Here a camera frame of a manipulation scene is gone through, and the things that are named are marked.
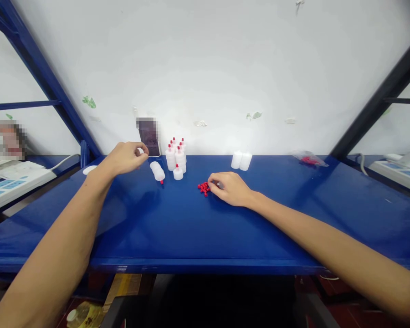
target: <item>white cable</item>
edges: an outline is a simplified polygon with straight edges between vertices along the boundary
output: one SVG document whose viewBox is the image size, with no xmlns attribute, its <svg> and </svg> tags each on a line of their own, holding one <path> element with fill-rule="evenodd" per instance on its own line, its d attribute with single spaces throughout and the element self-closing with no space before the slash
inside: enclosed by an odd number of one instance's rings
<svg viewBox="0 0 410 328">
<path fill-rule="evenodd" d="M 350 156 L 361 156 L 361 162 L 360 162 L 360 170 L 364 175 L 369 176 L 369 174 L 366 172 L 366 170 L 364 169 L 364 155 L 362 153 L 358 153 L 358 154 L 352 154 Z"/>
<path fill-rule="evenodd" d="M 79 156 L 79 154 L 74 154 L 74 155 L 70 155 L 68 157 L 65 157 L 61 162 L 59 162 L 58 164 L 56 164 L 55 166 L 53 166 L 52 168 L 49 169 L 49 171 L 53 171 L 54 169 L 57 169 L 62 163 L 64 163 L 67 159 L 73 157 L 73 156 Z"/>
<path fill-rule="evenodd" d="M 361 156 L 361 162 L 360 162 L 361 171 L 363 172 L 364 175 L 369 176 L 366 170 L 364 169 L 364 155 L 360 153 L 360 156 Z"/>
<path fill-rule="evenodd" d="M 336 278 L 326 278 L 326 277 L 323 277 L 323 276 L 319 276 L 319 277 L 321 277 L 322 279 L 325 279 L 325 280 L 339 280 L 340 279 L 339 277 L 336 277 Z"/>
</svg>

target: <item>forearm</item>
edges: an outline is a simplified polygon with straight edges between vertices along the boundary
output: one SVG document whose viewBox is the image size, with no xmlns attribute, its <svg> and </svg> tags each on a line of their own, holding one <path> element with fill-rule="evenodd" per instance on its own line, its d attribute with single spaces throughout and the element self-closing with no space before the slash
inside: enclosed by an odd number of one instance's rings
<svg viewBox="0 0 410 328">
<path fill-rule="evenodd" d="M 254 193 L 249 208 L 292 238 L 356 291 L 410 323 L 410 271 L 308 215 Z"/>
<path fill-rule="evenodd" d="M 56 318 L 88 266 L 112 179 L 96 170 L 87 176 L 0 302 L 1 327 L 46 327 Z"/>
</svg>

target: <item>green paint mark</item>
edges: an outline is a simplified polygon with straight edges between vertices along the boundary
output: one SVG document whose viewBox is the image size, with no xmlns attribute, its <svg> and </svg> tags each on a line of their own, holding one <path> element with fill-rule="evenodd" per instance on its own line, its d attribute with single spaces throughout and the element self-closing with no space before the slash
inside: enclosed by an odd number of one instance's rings
<svg viewBox="0 0 410 328">
<path fill-rule="evenodd" d="M 83 103 L 85 103 L 85 104 L 87 104 L 89 107 L 91 107 L 91 108 L 96 108 L 96 103 L 94 102 L 94 99 L 93 98 L 89 98 L 88 96 L 85 96 L 83 99 L 82 99 L 82 102 Z"/>
<path fill-rule="evenodd" d="M 261 117 L 262 114 L 263 114 L 263 113 L 255 112 L 254 115 L 252 116 L 252 119 L 259 118 L 259 117 Z"/>
</svg>

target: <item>person's left hand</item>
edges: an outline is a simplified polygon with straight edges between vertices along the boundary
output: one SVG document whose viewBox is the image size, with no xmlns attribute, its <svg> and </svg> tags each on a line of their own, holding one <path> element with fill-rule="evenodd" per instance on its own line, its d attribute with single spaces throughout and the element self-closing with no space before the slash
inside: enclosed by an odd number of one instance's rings
<svg viewBox="0 0 410 328">
<path fill-rule="evenodd" d="M 143 154 L 140 154 L 139 148 L 144 151 Z M 149 150 L 144 143 L 120 142 L 93 171 L 106 173 L 114 178 L 116 175 L 132 172 L 148 158 Z"/>
</svg>

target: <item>yellow bottle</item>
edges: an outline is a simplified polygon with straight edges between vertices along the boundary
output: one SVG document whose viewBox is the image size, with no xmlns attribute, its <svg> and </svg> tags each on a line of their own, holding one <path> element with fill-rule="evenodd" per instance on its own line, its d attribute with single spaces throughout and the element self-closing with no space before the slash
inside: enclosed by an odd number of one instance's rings
<svg viewBox="0 0 410 328">
<path fill-rule="evenodd" d="M 67 328 L 98 328 L 103 316 L 101 306 L 85 301 L 67 315 Z"/>
</svg>

